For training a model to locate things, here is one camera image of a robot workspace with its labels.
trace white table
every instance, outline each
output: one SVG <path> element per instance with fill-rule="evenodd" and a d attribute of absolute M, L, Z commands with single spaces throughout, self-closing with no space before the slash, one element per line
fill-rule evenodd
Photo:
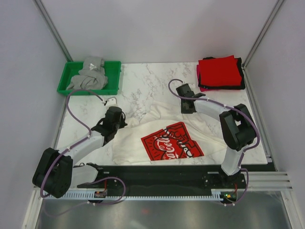
<path fill-rule="evenodd" d="M 196 83 L 196 65 L 197 63 L 195 62 L 123 64 L 120 90 L 119 94 L 115 96 L 118 106 L 125 112 L 127 118 L 135 117 L 140 120 L 150 110 L 150 105 L 153 103 L 153 100 L 180 105 L 180 100 L 169 92 L 167 84 L 171 79 L 178 78 L 185 83 L 193 83 L 190 86 L 194 92 L 200 92 Z M 176 82 L 172 84 L 172 87 L 175 89 L 179 85 L 181 84 Z M 220 90 L 206 92 L 206 94 L 211 99 L 230 106 L 243 103 L 248 107 L 253 116 L 245 90 Z M 103 105 L 96 96 L 72 96 L 69 107 L 89 127 L 95 126 L 97 121 L 104 116 Z M 213 134 L 222 138 L 220 123 L 210 117 L 206 117 L 206 122 Z M 57 148 L 69 145 L 86 133 L 87 129 L 76 122 L 66 112 L 61 126 Z M 202 164 L 221 164 L 224 160 L 224 152 L 204 157 L 205 159 L 202 160 Z M 80 162 L 114 165 L 112 161 L 112 142 L 103 148 L 93 151 Z M 185 164 L 183 159 L 180 159 L 180 162 L 177 163 Z M 247 151 L 243 159 L 243 164 L 267 164 L 262 144 L 255 149 Z"/>

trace wall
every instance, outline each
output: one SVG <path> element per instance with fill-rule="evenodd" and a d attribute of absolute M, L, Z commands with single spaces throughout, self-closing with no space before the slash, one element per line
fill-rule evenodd
<path fill-rule="evenodd" d="M 18 229 L 63 108 L 65 58 L 31 0 L 0 2 L 0 53 L 0 228 Z"/>
<path fill-rule="evenodd" d="M 286 1 L 247 67 L 274 148 L 305 215 L 305 1 Z"/>
<path fill-rule="evenodd" d="M 124 63 L 246 58 L 276 0 L 41 0 L 70 55 Z"/>

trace green bin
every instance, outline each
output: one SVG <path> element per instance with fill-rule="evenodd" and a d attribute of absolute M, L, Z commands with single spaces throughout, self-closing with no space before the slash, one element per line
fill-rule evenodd
<path fill-rule="evenodd" d="M 58 84 L 57 92 L 68 95 L 72 90 L 66 90 L 70 84 L 71 78 L 78 75 L 78 71 L 82 69 L 83 62 L 67 62 Z M 92 90 L 96 94 L 111 95 L 118 94 L 119 79 L 121 73 L 120 61 L 105 61 L 104 65 L 105 75 L 108 77 L 108 83 L 103 89 Z M 76 92 L 73 95 L 91 95 L 89 92 Z"/>

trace gray cloth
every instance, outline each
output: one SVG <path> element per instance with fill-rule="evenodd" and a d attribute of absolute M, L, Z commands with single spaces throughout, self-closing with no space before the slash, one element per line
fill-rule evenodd
<path fill-rule="evenodd" d="M 108 82 L 105 76 L 104 60 L 100 57 L 87 57 L 83 64 L 83 69 L 71 78 L 67 90 L 92 89 L 100 90 Z"/>

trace stack of folded clothes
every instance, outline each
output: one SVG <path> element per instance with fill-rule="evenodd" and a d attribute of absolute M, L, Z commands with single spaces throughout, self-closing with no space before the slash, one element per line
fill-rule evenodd
<path fill-rule="evenodd" d="M 207 57 L 197 65 L 197 78 L 200 91 L 242 90 L 245 89 L 242 59 L 228 56 Z"/>

